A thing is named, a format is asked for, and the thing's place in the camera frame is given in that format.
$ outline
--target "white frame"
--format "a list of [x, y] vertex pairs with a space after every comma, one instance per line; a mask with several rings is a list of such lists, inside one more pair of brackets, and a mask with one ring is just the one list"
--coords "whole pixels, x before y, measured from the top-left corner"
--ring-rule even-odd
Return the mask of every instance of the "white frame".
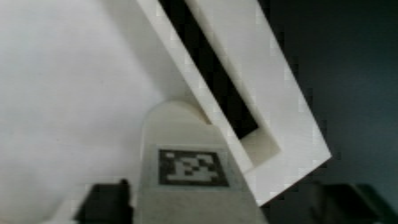
[[241, 141], [159, 0], [138, 0], [262, 205], [331, 158], [257, 0], [187, 0], [260, 131]]

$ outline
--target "gray wall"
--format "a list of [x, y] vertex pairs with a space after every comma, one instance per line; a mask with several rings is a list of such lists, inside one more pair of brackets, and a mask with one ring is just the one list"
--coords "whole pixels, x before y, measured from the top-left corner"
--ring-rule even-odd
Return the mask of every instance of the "gray wall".
[[271, 202], [271, 222], [308, 223], [314, 180], [372, 184], [398, 211], [398, 1], [260, 3], [335, 155]]

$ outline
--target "black and white pattern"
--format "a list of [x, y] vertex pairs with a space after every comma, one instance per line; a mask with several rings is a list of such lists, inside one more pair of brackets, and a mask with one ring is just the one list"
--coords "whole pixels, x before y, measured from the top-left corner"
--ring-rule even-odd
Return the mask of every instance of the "black and white pattern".
[[216, 152], [161, 149], [161, 185], [230, 186]]

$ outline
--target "qr-like marker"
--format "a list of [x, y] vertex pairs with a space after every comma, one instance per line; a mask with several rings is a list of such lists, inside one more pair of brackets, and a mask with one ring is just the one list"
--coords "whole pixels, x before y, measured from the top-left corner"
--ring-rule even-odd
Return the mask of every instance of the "qr-like marker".
[[218, 153], [161, 149], [159, 159], [162, 185], [230, 186]]

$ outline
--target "black slot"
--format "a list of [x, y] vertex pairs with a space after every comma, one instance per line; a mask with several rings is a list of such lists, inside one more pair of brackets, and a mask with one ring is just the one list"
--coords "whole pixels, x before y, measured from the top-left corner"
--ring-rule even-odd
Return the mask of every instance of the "black slot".
[[221, 64], [186, 0], [161, 0], [161, 4], [237, 136], [242, 139], [258, 129], [258, 123]]

